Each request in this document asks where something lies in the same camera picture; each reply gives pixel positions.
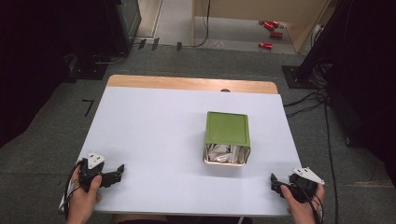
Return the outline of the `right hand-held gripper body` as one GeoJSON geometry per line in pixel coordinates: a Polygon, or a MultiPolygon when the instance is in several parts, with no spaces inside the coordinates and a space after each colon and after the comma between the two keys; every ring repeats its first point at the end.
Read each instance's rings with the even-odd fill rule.
{"type": "Polygon", "coordinates": [[[315,174],[309,167],[293,168],[293,174],[289,176],[291,193],[299,203],[307,203],[312,200],[318,184],[324,185],[325,181],[315,174]]]}

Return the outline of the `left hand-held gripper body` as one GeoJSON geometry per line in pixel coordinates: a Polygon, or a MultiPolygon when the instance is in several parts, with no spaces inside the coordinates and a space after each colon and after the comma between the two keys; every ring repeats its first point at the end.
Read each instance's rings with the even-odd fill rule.
{"type": "Polygon", "coordinates": [[[92,180],[102,173],[105,157],[96,153],[89,153],[87,158],[80,161],[79,185],[88,192],[92,180]]]}

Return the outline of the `person's right hand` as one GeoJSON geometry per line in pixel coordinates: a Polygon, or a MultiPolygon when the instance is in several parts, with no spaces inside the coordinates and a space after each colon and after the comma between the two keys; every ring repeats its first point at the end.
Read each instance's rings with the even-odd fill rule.
{"type": "Polygon", "coordinates": [[[292,215],[295,224],[317,224],[315,212],[321,214],[324,212],[323,203],[325,190],[321,184],[318,184],[316,197],[311,203],[299,203],[292,196],[289,189],[281,187],[284,198],[289,204],[287,211],[292,215]]]}

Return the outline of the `person's left hand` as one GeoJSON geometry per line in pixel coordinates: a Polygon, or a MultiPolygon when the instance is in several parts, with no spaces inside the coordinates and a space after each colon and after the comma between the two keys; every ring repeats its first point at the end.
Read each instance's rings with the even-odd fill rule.
{"type": "Polygon", "coordinates": [[[69,213],[66,224],[86,224],[92,215],[96,203],[101,200],[98,195],[102,177],[97,175],[91,182],[89,191],[79,188],[79,167],[74,171],[72,180],[76,184],[77,190],[70,196],[69,213]]]}

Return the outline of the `white table sheet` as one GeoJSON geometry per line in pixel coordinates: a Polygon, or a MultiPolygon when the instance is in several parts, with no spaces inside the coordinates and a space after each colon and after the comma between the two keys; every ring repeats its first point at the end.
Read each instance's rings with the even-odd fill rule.
{"type": "Polygon", "coordinates": [[[277,94],[108,87],[81,150],[90,152],[105,157],[106,171],[125,167],[95,206],[112,214],[284,216],[270,176],[285,181],[300,165],[277,94]],[[247,115],[245,165],[204,162],[209,111],[247,115]]]}

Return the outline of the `crumpled white paper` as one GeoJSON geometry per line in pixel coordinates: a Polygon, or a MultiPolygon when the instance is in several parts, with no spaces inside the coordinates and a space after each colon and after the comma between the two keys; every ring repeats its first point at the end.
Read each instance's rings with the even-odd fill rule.
{"type": "Polygon", "coordinates": [[[247,162],[250,148],[233,145],[208,144],[205,146],[205,161],[232,165],[247,162]]]}

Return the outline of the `green and white box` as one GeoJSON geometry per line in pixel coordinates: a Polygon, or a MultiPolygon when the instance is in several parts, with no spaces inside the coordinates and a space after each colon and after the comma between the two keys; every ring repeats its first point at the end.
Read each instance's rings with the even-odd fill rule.
{"type": "MultiPolygon", "coordinates": [[[[208,144],[233,145],[250,148],[248,116],[224,112],[208,111],[206,115],[205,146],[208,144]]],[[[204,162],[216,165],[243,166],[224,163],[204,162]]]]}

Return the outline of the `black tape corner mark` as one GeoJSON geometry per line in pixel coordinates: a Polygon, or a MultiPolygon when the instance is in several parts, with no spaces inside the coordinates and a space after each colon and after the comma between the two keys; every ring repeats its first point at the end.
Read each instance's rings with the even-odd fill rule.
{"type": "Polygon", "coordinates": [[[84,114],[84,117],[87,117],[89,115],[91,109],[92,109],[94,100],[92,100],[92,99],[82,99],[82,102],[88,104],[87,110],[86,110],[86,112],[84,114]]]}

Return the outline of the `black stand base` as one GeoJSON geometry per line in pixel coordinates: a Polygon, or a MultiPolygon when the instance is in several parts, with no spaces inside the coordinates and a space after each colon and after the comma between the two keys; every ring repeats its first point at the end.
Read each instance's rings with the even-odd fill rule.
{"type": "Polygon", "coordinates": [[[107,65],[101,63],[86,63],[83,59],[72,54],[68,57],[70,73],[65,83],[76,83],[78,79],[102,80],[106,73],[107,65]]]}
{"type": "Polygon", "coordinates": [[[283,75],[290,89],[313,90],[315,86],[307,79],[298,77],[298,66],[282,66],[283,75]]]}

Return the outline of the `black equipment case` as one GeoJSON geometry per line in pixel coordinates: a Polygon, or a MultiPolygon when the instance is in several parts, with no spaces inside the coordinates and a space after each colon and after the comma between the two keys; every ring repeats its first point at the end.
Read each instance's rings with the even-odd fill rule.
{"type": "Polygon", "coordinates": [[[142,21],[138,0],[106,0],[106,11],[115,51],[128,53],[142,21]]]}

